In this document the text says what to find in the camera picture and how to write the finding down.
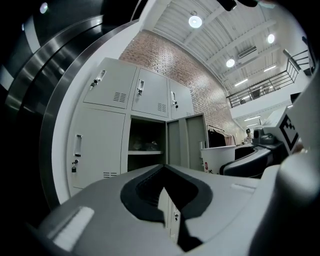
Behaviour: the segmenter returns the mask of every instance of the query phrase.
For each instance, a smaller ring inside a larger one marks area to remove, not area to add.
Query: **brick wall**
[[[234,135],[237,143],[245,133],[232,120],[220,83],[192,55],[177,44],[143,30],[131,41],[119,58],[143,66],[173,79],[191,90],[194,112],[204,113],[208,125]]]

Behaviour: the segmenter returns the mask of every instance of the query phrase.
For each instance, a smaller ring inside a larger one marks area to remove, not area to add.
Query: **ceiling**
[[[280,104],[273,105],[271,107],[264,108],[262,110],[250,113],[248,115],[244,115],[242,117],[235,118],[234,120],[243,129],[247,129],[247,128],[254,129],[254,128],[257,128],[257,127],[261,127],[260,120],[261,120],[261,124],[263,124],[266,121],[266,119],[268,119],[268,117],[271,115],[271,113],[273,111],[278,110],[280,108],[284,108],[284,107],[290,106],[291,104],[292,104],[291,100],[287,100],[287,101],[284,101],[284,102],[282,102]],[[260,117],[245,121],[246,119],[250,119],[250,118],[254,118],[254,117],[258,117],[258,116],[260,116]]]
[[[277,34],[277,22],[270,9],[260,6],[246,7],[236,2],[232,11],[226,11],[216,0],[158,0],[144,29],[153,31],[183,47],[233,94],[279,72],[281,47],[269,44],[269,34]],[[202,26],[192,28],[188,20],[195,11],[202,19]],[[256,46],[257,56],[239,63],[238,55]],[[226,66],[233,58],[235,65]],[[277,66],[270,71],[265,69]],[[244,79],[248,81],[235,87]]]

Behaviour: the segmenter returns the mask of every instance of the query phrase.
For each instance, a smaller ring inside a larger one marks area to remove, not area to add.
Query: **clothing rack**
[[[219,130],[221,130],[221,131],[223,131],[223,132],[225,133],[225,130],[220,129],[220,128],[215,127],[215,126],[212,126],[212,125],[210,125],[210,124],[207,124],[207,126],[206,126],[206,129],[207,129],[207,130],[209,130],[208,127],[212,127],[212,128],[214,128],[214,129],[219,129]]]

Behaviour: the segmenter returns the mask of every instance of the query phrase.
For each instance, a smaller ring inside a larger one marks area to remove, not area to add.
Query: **metal railing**
[[[309,56],[309,50],[304,50],[299,52],[296,55],[293,55],[292,58],[296,61],[298,66],[304,71],[307,76],[310,76],[314,70],[314,65],[311,65],[312,60]]]
[[[288,57],[286,70],[228,96],[227,99],[229,99],[232,108],[280,90],[296,81],[301,68],[286,50],[283,53]]]

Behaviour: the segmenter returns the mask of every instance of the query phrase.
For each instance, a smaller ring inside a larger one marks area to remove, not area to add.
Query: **locker door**
[[[135,88],[132,110],[168,117],[167,79],[143,68]]]
[[[194,114],[190,89],[174,80],[170,80],[170,108],[172,119],[179,119]]]
[[[125,115],[121,113],[90,108],[80,111],[74,130],[73,155],[78,155],[74,159],[79,162],[72,173],[73,187],[84,189],[120,174],[124,122]]]
[[[105,71],[102,80],[94,88],[88,89],[83,102],[126,109],[136,69],[134,65],[106,58],[99,65],[95,76]]]
[[[169,194],[166,191],[166,189],[163,188],[159,196],[158,209],[163,211],[164,228],[169,234],[170,234],[170,227],[171,227],[171,215],[170,215],[171,213],[169,212],[170,202],[171,202],[171,199],[169,197]]]
[[[178,236],[179,236],[179,229],[180,229],[180,211],[175,206],[174,202],[170,200],[170,203],[172,204],[171,207],[171,223],[170,223],[170,237],[173,240],[174,243],[178,242]]]
[[[208,132],[203,113],[166,122],[166,163],[204,171],[201,147],[208,148]]]

